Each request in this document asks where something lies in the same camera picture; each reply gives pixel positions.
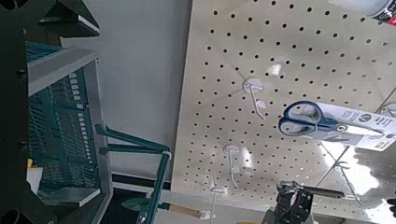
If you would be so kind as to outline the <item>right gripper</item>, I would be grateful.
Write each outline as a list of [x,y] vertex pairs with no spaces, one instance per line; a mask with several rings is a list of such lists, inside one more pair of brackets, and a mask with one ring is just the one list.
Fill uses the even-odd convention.
[[[276,184],[278,194],[276,201],[279,203],[274,209],[266,211],[262,224],[315,224],[311,211],[305,206],[311,206],[314,194],[307,189],[297,189],[295,181],[281,180]],[[282,205],[288,202],[294,193],[294,204]]]

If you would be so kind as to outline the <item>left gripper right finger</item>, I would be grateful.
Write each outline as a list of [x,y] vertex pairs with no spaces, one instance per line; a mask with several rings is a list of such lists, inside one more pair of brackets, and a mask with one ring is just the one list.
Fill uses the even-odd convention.
[[97,37],[100,26],[83,0],[1,0],[1,31],[38,25],[63,37]]

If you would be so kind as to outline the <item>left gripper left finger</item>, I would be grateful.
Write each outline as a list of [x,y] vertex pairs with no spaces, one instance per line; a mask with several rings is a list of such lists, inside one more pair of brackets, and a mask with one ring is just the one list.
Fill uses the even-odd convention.
[[58,218],[29,186],[2,187],[1,224],[57,224]]

